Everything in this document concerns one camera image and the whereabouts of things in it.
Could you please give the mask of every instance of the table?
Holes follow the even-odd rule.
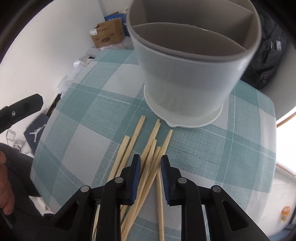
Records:
[[[31,179],[52,211],[83,185],[108,179],[124,135],[143,129],[131,156],[141,154],[157,120],[143,95],[142,70],[133,50],[106,50],[80,73],[52,113],[39,142]],[[161,146],[170,127],[162,121]],[[220,185],[258,221],[275,170],[276,119],[272,101],[239,81],[213,123],[174,128],[166,154],[172,166],[197,185]],[[181,208],[163,203],[165,239],[181,237]],[[153,184],[128,240],[158,240]]]

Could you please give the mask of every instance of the sticker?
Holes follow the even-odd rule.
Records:
[[[281,52],[281,41],[276,41],[276,50]]]
[[[108,42],[108,41],[110,41],[110,38],[109,38],[109,37],[105,37],[105,38],[102,39],[101,42],[102,42],[102,43],[106,43],[106,42]]]
[[[96,28],[95,28],[93,30],[90,30],[89,33],[91,36],[93,36],[93,35],[97,35],[98,32],[96,31]]]

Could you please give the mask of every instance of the chopstick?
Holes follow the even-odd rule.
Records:
[[[157,157],[158,157],[158,154],[159,154],[160,150],[161,150],[161,147],[158,146],[158,147],[156,148],[156,150],[155,150],[154,155],[153,155],[153,159],[152,159],[152,162],[151,162],[151,164],[150,164],[150,168],[149,168],[149,172],[148,172],[148,173],[151,172],[151,169],[152,169],[152,167],[154,166],[154,163],[155,163],[156,160],[157,160]],[[125,228],[125,225],[126,225],[126,223],[127,223],[127,221],[128,221],[128,218],[130,218],[130,215],[129,215],[129,217],[128,217],[128,215],[127,215],[126,218],[124,219],[123,223],[121,224],[121,233],[123,232],[123,230],[124,230],[124,228]]]
[[[160,119],[157,119],[155,125],[154,125],[154,128],[150,134],[150,137],[148,139],[148,142],[147,142],[147,145],[145,146],[143,152],[142,152],[142,155],[141,155],[141,173],[143,171],[143,168],[144,168],[144,165],[145,165],[145,161],[147,159],[147,156],[148,156],[148,153],[151,149],[151,146],[152,146],[152,142],[153,140],[156,138],[156,135],[158,133],[158,130],[160,128]]]
[[[117,153],[115,162],[113,164],[112,170],[110,172],[108,181],[112,180],[115,177],[116,171],[117,171],[117,169],[119,167],[120,161],[121,161],[122,156],[123,156],[123,154],[124,154],[124,152],[126,150],[126,147],[128,145],[129,140],[130,140],[130,137],[129,136],[124,136],[124,138],[122,140],[122,143],[120,145],[120,148],[118,150],[118,153]]]
[[[140,178],[140,183],[139,183],[138,190],[137,190],[137,196],[138,197],[141,196],[141,193],[142,193],[142,191],[144,189],[146,180],[148,178],[149,169],[150,169],[150,165],[151,165],[151,162],[152,162],[155,146],[156,146],[156,140],[154,139],[153,142],[152,142],[148,157],[147,157],[147,161],[145,162],[145,167],[144,167],[144,170],[143,170],[143,174],[142,174],[142,176]],[[120,212],[121,220],[122,220],[122,218],[123,218],[123,216],[125,214],[126,209],[127,209],[127,206],[126,206],[125,209],[124,209],[124,207],[122,207],[122,209],[121,209],[121,212]]]
[[[125,168],[125,166],[126,166],[126,163],[127,163],[128,158],[129,158],[129,156],[131,154],[131,151],[132,151],[132,149],[133,149],[133,147],[135,145],[135,142],[136,142],[136,140],[137,140],[137,138],[138,138],[138,136],[140,134],[140,131],[141,131],[142,127],[143,127],[145,118],[146,117],[142,115],[139,122],[138,122],[138,124],[137,124],[137,126],[136,126],[136,129],[135,129],[135,131],[133,133],[133,136],[132,136],[131,141],[130,141],[130,143],[128,145],[128,148],[126,149],[126,152],[125,152],[125,154],[124,154],[124,156],[122,158],[122,161],[121,161],[121,163],[119,165],[118,171],[117,171],[117,173],[115,175],[116,177],[120,176],[122,169]]]
[[[121,240],[122,241],[126,241],[128,233],[129,233],[133,223],[135,222],[135,219],[136,219],[137,215],[139,214],[140,209],[142,208],[142,206],[145,202],[145,199],[150,191],[150,188],[153,184],[155,176],[158,172],[161,157],[165,154],[166,149],[168,147],[168,143],[170,141],[172,132],[173,132],[173,130],[169,130],[169,133],[168,133],[168,135],[163,143],[163,146],[157,156],[157,159],[152,167],[152,170],[151,170],[151,173],[147,179],[147,182],[145,183],[145,187],[141,193],[139,201],[137,201],[137,199],[136,199],[135,204],[130,208],[125,220],[123,221],[123,225],[122,225],[123,228],[122,228],[122,232],[121,232]]]
[[[128,142],[130,140],[130,137],[129,136],[124,136],[123,140],[122,140],[122,143],[120,144],[120,147],[118,149],[118,152],[117,152],[117,156],[116,156],[116,159],[114,161],[114,164],[113,164],[113,167],[111,169],[111,172],[110,172],[110,175],[109,175],[109,178],[108,178],[108,181],[109,182],[110,180],[112,180],[114,177],[115,177],[115,173],[116,173],[116,170],[120,164],[120,161],[122,159],[122,156],[126,150],[126,147],[128,145]],[[100,212],[100,205],[97,206],[96,208],[96,215],[95,215],[95,219],[94,219],[94,228],[93,228],[93,233],[92,233],[92,237],[94,237],[95,233],[96,233],[96,228],[97,228],[97,224],[98,224],[98,218],[99,218],[99,212]]]
[[[160,170],[156,175],[156,190],[157,190],[157,216],[158,216],[158,231],[159,241],[165,241],[164,223],[163,223],[163,193],[161,185]]]

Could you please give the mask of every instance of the cardboard box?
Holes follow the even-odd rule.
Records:
[[[116,19],[116,18],[120,18],[121,19],[122,27],[123,27],[123,31],[124,31],[124,35],[130,37],[130,34],[128,32],[128,28],[126,26],[126,16],[125,16],[124,13],[120,13],[120,14],[113,13],[113,14],[110,14],[110,15],[108,15],[108,16],[105,17],[105,21],[109,21],[109,20]]]
[[[97,48],[110,44],[118,44],[124,38],[121,19],[113,19],[100,23],[96,28],[89,31]]]

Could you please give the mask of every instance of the finger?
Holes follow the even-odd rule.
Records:
[[[9,202],[10,197],[12,195],[12,191],[10,189],[10,186],[8,186],[3,193],[0,196],[0,207],[3,208],[6,206],[6,204]]]
[[[12,194],[8,203],[3,207],[3,212],[5,215],[10,215],[13,212],[13,207],[15,205],[15,196]]]
[[[0,165],[0,180],[7,179],[7,168],[5,165]]]
[[[2,195],[2,193],[4,192],[4,190],[6,188],[8,188],[9,185],[10,184],[9,184],[9,181],[8,181],[7,178],[1,178],[0,177],[0,196]]]
[[[2,151],[0,151],[0,165],[4,164],[5,162],[6,162],[6,156]]]

